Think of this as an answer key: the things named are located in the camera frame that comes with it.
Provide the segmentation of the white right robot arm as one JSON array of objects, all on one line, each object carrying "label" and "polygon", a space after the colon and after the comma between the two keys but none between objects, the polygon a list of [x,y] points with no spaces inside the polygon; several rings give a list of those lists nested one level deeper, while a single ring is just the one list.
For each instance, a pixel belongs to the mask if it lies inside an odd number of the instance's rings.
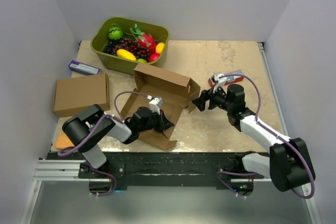
[{"label": "white right robot arm", "polygon": [[294,190],[305,184],[310,184],[314,195],[316,175],[312,166],[309,151],[304,140],[290,138],[263,123],[255,112],[246,106],[244,88],[231,84],[227,90],[211,88],[203,90],[201,95],[193,100],[200,111],[220,108],[227,112],[229,123],[238,131],[253,138],[268,153],[262,156],[258,153],[247,153],[239,158],[234,165],[234,173],[239,178],[258,174],[270,178],[274,186],[281,192]]}]

